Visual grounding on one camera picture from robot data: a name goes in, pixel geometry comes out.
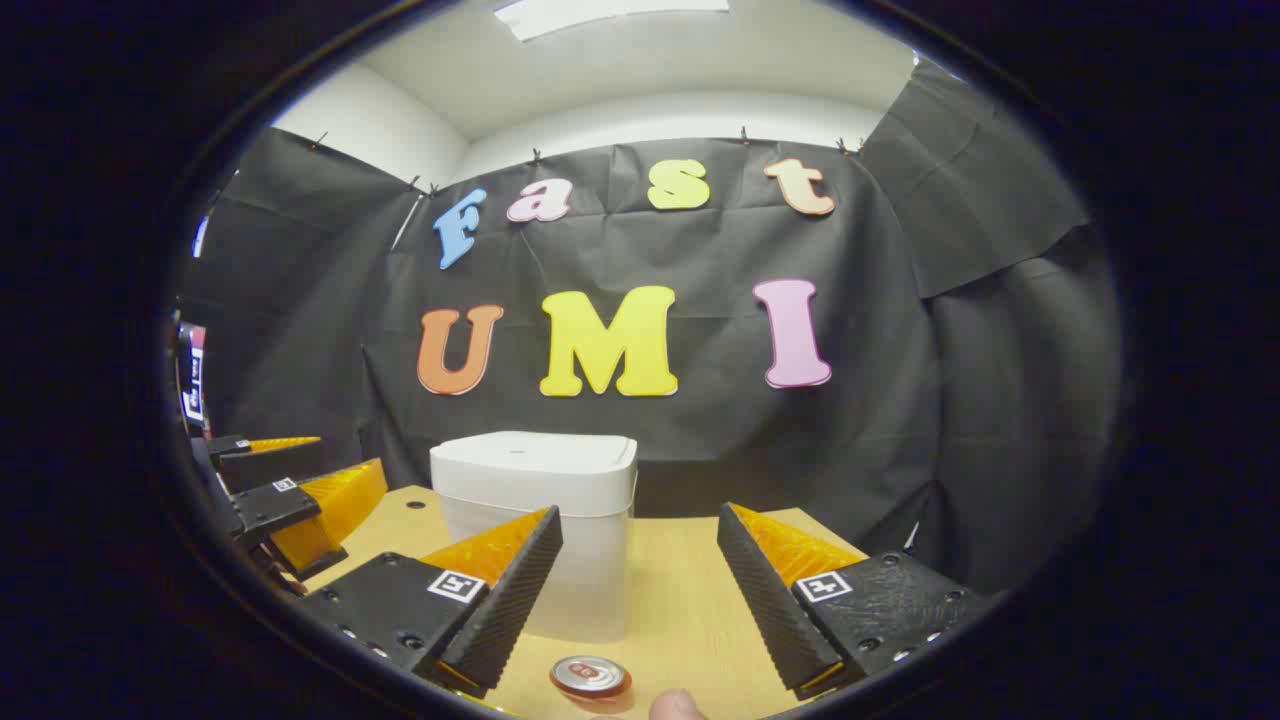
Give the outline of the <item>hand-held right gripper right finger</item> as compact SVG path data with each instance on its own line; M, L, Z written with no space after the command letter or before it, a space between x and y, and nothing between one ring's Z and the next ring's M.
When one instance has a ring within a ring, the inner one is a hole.
M892 667L991 606L908 552L854 553L737 503L721 506L717 543L797 700Z

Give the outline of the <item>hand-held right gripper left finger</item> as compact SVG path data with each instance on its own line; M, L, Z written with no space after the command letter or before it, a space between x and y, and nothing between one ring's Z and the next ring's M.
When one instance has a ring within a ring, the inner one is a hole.
M563 546L548 506L420 559L384 552L300 605L383 662L481 700L500 680Z

